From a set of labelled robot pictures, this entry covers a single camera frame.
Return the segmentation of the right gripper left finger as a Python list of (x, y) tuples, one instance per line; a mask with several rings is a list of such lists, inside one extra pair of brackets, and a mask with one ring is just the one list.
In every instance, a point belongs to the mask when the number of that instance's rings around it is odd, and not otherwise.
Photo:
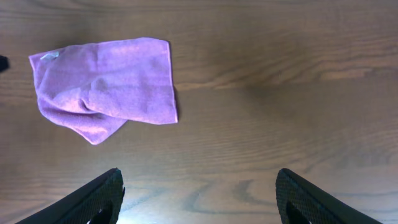
[(122, 173), (112, 168), (17, 224), (116, 224), (124, 194)]

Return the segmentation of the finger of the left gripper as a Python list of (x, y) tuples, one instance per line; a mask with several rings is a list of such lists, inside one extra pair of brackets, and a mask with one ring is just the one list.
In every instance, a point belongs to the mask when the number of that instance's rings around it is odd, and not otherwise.
[(0, 72), (4, 72), (9, 68), (9, 60), (7, 57), (0, 55)]

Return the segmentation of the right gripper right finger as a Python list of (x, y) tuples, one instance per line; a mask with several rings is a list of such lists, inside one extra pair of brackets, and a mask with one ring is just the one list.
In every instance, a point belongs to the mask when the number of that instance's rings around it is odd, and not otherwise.
[(282, 224), (381, 224), (287, 168), (278, 172), (275, 192)]

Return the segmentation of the purple microfiber cloth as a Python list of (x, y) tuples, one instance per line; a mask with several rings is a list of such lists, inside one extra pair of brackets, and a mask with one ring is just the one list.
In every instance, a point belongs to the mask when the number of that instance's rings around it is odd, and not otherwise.
[(98, 145), (126, 121), (175, 124), (170, 44), (150, 37), (70, 45), (29, 56), (49, 121)]

